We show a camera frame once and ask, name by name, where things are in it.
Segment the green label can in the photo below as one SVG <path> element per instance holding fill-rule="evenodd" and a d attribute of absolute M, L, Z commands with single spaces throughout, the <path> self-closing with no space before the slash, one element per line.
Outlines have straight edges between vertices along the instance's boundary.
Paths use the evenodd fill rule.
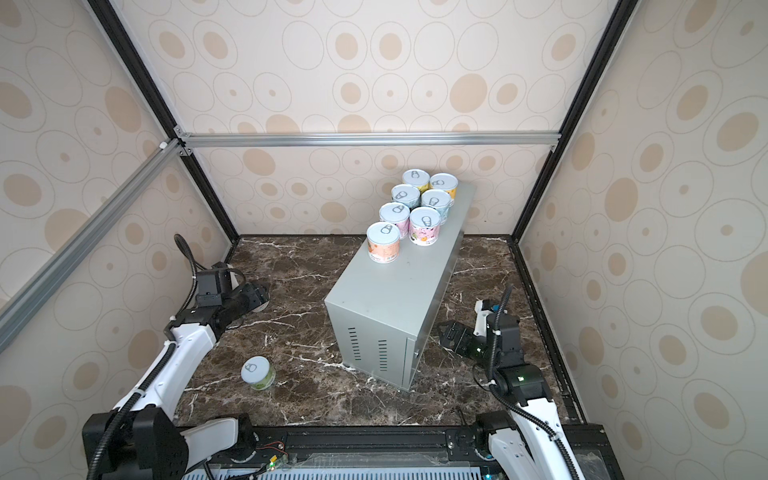
<path fill-rule="evenodd" d="M 276 373 L 266 357 L 255 356 L 243 364 L 241 378 L 253 390 L 263 391 L 272 386 Z"/>

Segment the pink flower label can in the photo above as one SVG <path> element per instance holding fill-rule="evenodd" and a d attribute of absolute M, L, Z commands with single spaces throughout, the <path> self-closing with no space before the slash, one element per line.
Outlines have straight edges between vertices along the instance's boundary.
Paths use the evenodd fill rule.
<path fill-rule="evenodd" d="M 409 236 L 418 246 L 431 246 L 439 236 L 440 213 L 431 207 L 417 207 L 410 212 Z"/>

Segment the brown label can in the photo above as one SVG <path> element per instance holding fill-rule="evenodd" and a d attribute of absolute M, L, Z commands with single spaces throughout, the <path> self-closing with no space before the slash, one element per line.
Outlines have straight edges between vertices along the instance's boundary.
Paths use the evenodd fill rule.
<path fill-rule="evenodd" d="M 377 263 L 391 263 L 397 259 L 400 251 L 400 230 L 390 222 L 376 222 L 367 231 L 369 257 Z"/>

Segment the teal label can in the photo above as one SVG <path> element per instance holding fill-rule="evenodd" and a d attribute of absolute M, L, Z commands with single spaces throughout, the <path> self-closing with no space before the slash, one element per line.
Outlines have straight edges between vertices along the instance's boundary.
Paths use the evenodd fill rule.
<path fill-rule="evenodd" d="M 430 189 L 421 195 L 420 204 L 423 207 L 429 207 L 436 210 L 440 214 L 441 221 L 445 222 L 452 205 L 452 197 L 445 190 Z"/>

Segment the light blue label can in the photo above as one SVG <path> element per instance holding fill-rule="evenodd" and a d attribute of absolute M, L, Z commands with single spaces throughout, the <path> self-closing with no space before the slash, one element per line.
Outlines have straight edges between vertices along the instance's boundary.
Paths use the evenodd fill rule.
<path fill-rule="evenodd" d="M 421 191 L 409 184 L 399 184 L 392 188 L 391 197 L 393 202 L 414 209 L 420 206 Z"/>

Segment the yellow orange label can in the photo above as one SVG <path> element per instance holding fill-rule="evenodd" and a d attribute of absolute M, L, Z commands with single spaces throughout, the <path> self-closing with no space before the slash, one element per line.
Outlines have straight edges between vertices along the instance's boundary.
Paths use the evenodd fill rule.
<path fill-rule="evenodd" d="M 430 177 L 429 185 L 431 189 L 443 190 L 447 192 L 451 197 L 451 201 L 454 201 L 459 181 L 452 174 L 437 173 Z"/>

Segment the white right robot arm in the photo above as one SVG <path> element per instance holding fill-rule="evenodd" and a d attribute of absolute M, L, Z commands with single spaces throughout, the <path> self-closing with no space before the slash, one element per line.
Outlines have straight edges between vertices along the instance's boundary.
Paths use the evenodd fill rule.
<path fill-rule="evenodd" d="M 508 479 L 582 479 L 551 389 L 541 369 L 525 360 L 520 319 L 485 307 L 476 324 L 438 326 L 446 350 L 477 362 L 480 382 L 503 409 L 477 417 L 475 451 L 496 462 Z"/>

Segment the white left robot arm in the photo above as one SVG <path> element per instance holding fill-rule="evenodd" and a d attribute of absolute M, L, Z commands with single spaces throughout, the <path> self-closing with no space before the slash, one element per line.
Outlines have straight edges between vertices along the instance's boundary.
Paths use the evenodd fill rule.
<path fill-rule="evenodd" d="M 180 479 L 220 452 L 253 451 L 257 438 L 245 414 L 188 429 L 175 426 L 172 418 L 197 367 L 229 325 L 268 302 L 264 286 L 245 282 L 211 305 L 172 317 L 162 352 L 137 385 L 110 411 L 85 423 L 88 478 Z"/>

